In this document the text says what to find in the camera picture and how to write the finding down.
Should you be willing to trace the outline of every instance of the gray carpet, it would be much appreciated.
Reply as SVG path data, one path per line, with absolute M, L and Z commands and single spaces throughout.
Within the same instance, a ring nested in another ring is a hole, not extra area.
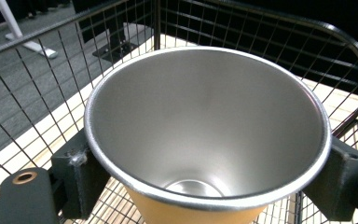
M 70 5 L 18 23 L 26 35 L 74 14 Z M 151 32 L 144 27 L 130 26 L 125 33 L 128 40 L 141 44 Z M 0 45 L 8 42 L 7 33 L 7 26 L 2 24 Z M 0 53 L 0 150 L 112 66 L 112 62 L 92 55 L 107 44 L 106 35 L 96 36 L 96 44 L 92 39 L 84 43 L 76 32 L 76 24 L 71 23 L 40 38 L 44 46 L 58 52 L 55 59 L 47 60 L 21 46 Z M 130 36 L 142 36 L 142 39 Z

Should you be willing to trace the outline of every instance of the stainless steel cup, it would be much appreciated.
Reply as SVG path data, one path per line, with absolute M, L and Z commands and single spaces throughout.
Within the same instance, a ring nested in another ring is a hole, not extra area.
M 91 94 L 85 130 L 148 224 L 247 223 L 305 187 L 331 142 L 322 104 L 297 77 L 207 47 L 118 67 Z

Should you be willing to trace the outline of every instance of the black holder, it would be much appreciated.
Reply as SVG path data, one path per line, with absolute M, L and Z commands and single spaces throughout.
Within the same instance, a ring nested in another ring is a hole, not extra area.
M 66 218 L 90 215 L 110 175 L 93 157 L 84 132 L 51 161 L 49 171 L 21 170 L 2 183 L 0 223 L 58 223 L 60 210 Z M 358 151 L 334 137 L 326 165 L 304 192 L 329 220 L 351 220 L 358 208 Z

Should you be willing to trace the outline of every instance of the metal grid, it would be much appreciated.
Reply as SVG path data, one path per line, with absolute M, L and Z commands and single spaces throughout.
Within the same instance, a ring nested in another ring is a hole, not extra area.
M 23 49 L 29 40 L 59 57 Z M 357 126 L 345 131 L 358 115 L 358 44 L 335 27 L 229 1 L 113 1 L 0 47 L 0 183 L 20 169 L 51 166 L 50 156 L 83 127 L 103 76 L 148 51 L 191 45 L 250 52 L 290 70 L 321 99 L 334 135 L 358 147 Z M 299 192 L 254 223 L 325 221 Z M 62 222 L 144 223 L 113 178 L 88 220 Z

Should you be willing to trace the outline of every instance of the wire basket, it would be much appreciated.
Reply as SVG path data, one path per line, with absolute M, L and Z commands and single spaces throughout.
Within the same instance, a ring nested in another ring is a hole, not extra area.
M 58 57 L 21 46 L 30 40 Z M 194 45 L 249 52 L 288 69 L 323 102 L 333 135 L 358 148 L 358 43 L 334 26 L 229 1 L 113 1 L 0 46 L 0 183 L 20 169 L 48 169 L 83 128 L 92 89 L 120 64 Z M 61 222 L 144 223 L 114 178 L 88 220 Z M 327 220 L 299 192 L 254 223 L 302 222 Z

